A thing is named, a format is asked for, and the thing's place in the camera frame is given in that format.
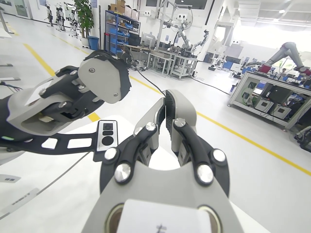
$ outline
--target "white floor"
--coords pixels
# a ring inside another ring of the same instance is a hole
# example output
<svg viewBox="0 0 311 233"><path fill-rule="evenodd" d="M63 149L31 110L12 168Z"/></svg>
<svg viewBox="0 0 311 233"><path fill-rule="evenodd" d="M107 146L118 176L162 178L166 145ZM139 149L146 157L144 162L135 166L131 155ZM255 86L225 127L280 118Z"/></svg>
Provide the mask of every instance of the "white floor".
<svg viewBox="0 0 311 233"><path fill-rule="evenodd" d="M66 33L51 29L44 23L9 15L4 17L19 34L8 41L0 40L1 62L12 63L16 69L15 76L22 79L10 82L11 84L27 88L49 77L23 43L31 46L54 71L66 65L79 66L86 56L81 51L80 41ZM209 71L207 67L205 63L198 63L197 76L204 78L204 82L229 92L235 80L230 79L226 72ZM0 70L1 74L5 74L8 69ZM150 85L138 72L130 71L130 75ZM229 96L216 89L193 80L163 78L150 71L143 72L143 75L162 90L180 90L198 112L211 119L207 120L198 115L198 134L213 147L226 153L231 176L230 199L234 204L271 233L310 231L310 174L298 170L290 163L310 172L311 153L291 142L288 134L279 128L241 110L227 107ZM133 79L131 84L131 91L121 102L104 104L96 113L101 118L118 114L136 124L161 95ZM3 88L0 86L1 97L5 93ZM81 120L79 124L86 123L88 120ZM164 124L161 130L160 145L170 151L169 135ZM232 131L254 143L233 134ZM270 151L289 162L271 155Z"/></svg>

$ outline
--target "black cable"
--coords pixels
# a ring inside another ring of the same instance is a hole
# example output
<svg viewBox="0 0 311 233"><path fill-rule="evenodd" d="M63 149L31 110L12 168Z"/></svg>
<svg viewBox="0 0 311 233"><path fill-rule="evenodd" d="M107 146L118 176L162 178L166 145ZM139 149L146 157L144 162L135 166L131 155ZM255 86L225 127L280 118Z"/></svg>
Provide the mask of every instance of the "black cable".
<svg viewBox="0 0 311 233"><path fill-rule="evenodd" d="M212 86L212 85L209 85L209 84L207 84L207 83L201 82L201 81L199 81L199 80L197 80L197 79L194 79L194 78L191 78L191 79L193 79L193 80L195 80L195 81L197 81L197 82L199 82L199 83L205 84L205 85L207 85L207 86L209 86L209 87L213 87L213 88L215 88L215 89L217 89L217 90L219 90L219 91L221 91L221 92L223 92L223 93L225 93L225 94L230 95L229 93L227 93L227 92L225 92L225 91L223 91L223 90L220 90L220 89L218 89L218 88L215 87L215 86Z"/></svg>
<svg viewBox="0 0 311 233"><path fill-rule="evenodd" d="M164 93L163 91L161 91L161 89L160 89L158 86L156 86L153 82L149 81L146 77L144 77L144 75L137 69L136 66L134 66L134 67L136 68L137 72L140 73L140 75L141 75L144 79L146 79L149 83L151 83L154 87L156 87L156 88L164 95L164 97L165 97L165 93Z"/></svg>

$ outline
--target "black button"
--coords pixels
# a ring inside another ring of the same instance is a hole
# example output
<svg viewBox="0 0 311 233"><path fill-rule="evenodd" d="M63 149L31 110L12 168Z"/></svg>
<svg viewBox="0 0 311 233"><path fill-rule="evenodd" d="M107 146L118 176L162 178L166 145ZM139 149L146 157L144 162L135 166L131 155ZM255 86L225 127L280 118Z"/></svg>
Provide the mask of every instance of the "black button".
<svg viewBox="0 0 311 233"><path fill-rule="evenodd" d="M104 136L113 135L113 131L103 131L103 135Z"/></svg>
<svg viewBox="0 0 311 233"><path fill-rule="evenodd" d="M104 144L105 146L110 146L113 143L113 137L106 136L101 140L101 143Z"/></svg>
<svg viewBox="0 0 311 233"><path fill-rule="evenodd" d="M104 127L103 127L103 130L104 131L112 131L113 130L113 124L104 124Z"/></svg>

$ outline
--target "glass door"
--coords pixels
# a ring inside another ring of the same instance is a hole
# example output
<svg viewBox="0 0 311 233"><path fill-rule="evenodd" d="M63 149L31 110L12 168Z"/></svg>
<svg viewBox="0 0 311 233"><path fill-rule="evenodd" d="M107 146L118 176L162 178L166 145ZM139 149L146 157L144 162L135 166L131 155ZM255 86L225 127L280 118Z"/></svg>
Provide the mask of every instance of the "glass door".
<svg viewBox="0 0 311 233"><path fill-rule="evenodd" d="M28 8L25 5L24 0L13 0L16 9L16 16L20 18L30 19Z"/></svg>

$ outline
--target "silver bolt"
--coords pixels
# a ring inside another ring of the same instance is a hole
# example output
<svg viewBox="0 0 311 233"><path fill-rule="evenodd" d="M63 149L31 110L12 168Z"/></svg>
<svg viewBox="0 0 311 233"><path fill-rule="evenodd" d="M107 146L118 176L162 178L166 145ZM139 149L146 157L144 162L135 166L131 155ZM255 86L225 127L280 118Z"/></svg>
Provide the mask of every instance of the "silver bolt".
<svg viewBox="0 0 311 233"><path fill-rule="evenodd" d="M117 182L126 181L131 174L131 167L128 164L120 164L114 171L114 178Z"/></svg>
<svg viewBox="0 0 311 233"><path fill-rule="evenodd" d="M46 89L42 89L40 92L39 92L39 95L43 95L44 93L46 92Z"/></svg>
<svg viewBox="0 0 311 233"><path fill-rule="evenodd" d="M70 72L70 75L75 75L76 73L78 73L78 71L74 70L74 71Z"/></svg>
<svg viewBox="0 0 311 233"><path fill-rule="evenodd" d="M59 108L63 108L63 107L66 106L66 105L67 105L67 102L64 101L64 102L62 102L62 103L59 104Z"/></svg>
<svg viewBox="0 0 311 233"><path fill-rule="evenodd" d="M211 183L214 178L212 169L206 164L201 164L198 166L197 175L200 181L203 183Z"/></svg>
<svg viewBox="0 0 311 233"><path fill-rule="evenodd" d="M134 130L134 136L136 136L140 131L142 130L142 127L138 127Z"/></svg>
<svg viewBox="0 0 311 233"><path fill-rule="evenodd" d="M182 118L177 118L177 119L175 119L174 124L177 127L183 127L183 126L186 125L186 121L184 119L182 119Z"/></svg>
<svg viewBox="0 0 311 233"><path fill-rule="evenodd" d="M226 160L226 155L224 154L223 151L221 150L214 150L213 151L213 156L218 162L223 162Z"/></svg>
<svg viewBox="0 0 311 233"><path fill-rule="evenodd" d="M149 122L149 123L146 124L147 131L154 131L155 128L156 128L156 125L153 122Z"/></svg>
<svg viewBox="0 0 311 233"><path fill-rule="evenodd" d="M111 159L114 159L116 154L117 154L117 150L115 148L109 148L108 150L106 150L104 156L105 156L105 159L109 161Z"/></svg>

